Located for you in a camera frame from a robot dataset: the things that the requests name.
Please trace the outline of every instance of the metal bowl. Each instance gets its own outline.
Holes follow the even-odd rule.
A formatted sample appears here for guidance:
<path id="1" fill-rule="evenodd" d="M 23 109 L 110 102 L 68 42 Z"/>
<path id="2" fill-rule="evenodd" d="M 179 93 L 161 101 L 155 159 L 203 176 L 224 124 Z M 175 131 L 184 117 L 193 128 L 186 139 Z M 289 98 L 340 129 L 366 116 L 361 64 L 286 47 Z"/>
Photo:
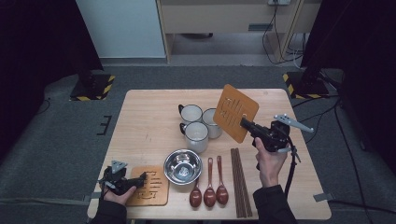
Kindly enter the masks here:
<path id="1" fill-rule="evenodd" d="M 172 183 L 187 185 L 201 174 L 202 160 L 189 149 L 179 149 L 166 158 L 163 171 Z"/>

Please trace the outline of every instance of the cork board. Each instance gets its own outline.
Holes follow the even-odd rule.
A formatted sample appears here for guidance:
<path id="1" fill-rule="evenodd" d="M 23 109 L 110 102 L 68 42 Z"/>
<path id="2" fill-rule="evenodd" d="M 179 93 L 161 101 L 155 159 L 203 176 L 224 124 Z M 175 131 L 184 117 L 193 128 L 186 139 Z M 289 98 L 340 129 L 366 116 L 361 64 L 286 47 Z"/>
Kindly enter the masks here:
<path id="1" fill-rule="evenodd" d="M 163 166 L 138 166 L 132 169 L 135 178 L 146 172 L 145 186 L 137 189 L 127 201 L 127 206 L 166 205 L 168 203 L 169 180 L 163 173 Z"/>
<path id="2" fill-rule="evenodd" d="M 242 143 L 248 130 L 241 127 L 242 117 L 253 121 L 259 104 L 233 86 L 224 86 L 213 120 L 237 143 Z"/>

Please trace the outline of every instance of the sleeve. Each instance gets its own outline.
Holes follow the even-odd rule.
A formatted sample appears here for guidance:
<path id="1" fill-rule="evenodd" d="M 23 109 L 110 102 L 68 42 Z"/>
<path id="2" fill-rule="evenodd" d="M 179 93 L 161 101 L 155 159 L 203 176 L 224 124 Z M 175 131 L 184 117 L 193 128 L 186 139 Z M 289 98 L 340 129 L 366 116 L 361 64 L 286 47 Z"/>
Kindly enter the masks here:
<path id="1" fill-rule="evenodd" d="M 258 189 L 253 193 L 259 214 L 259 223 L 297 223 L 280 185 Z"/>
<path id="2" fill-rule="evenodd" d="M 125 224 L 126 208 L 122 204 L 100 200 L 96 216 L 91 224 Z"/>

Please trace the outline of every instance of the wall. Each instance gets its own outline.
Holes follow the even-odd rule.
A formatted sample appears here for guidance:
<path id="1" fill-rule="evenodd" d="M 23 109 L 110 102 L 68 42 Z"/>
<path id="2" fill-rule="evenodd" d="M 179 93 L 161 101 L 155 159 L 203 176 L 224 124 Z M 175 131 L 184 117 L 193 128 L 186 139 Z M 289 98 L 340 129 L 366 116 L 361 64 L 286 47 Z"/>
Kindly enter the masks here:
<path id="1" fill-rule="evenodd" d="M 100 58 L 165 58 L 155 0 L 77 0 Z"/>

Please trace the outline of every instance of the wooden chopsticks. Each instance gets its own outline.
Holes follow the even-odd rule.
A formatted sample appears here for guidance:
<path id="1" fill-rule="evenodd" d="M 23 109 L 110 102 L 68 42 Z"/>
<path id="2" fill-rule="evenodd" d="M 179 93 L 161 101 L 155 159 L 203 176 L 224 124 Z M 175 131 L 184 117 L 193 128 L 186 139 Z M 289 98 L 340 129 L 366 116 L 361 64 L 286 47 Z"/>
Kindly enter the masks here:
<path id="1" fill-rule="evenodd" d="M 236 217 L 252 217 L 247 183 L 245 181 L 244 169 L 242 168 L 241 157 L 237 147 L 231 148 L 231 159 L 233 165 Z"/>

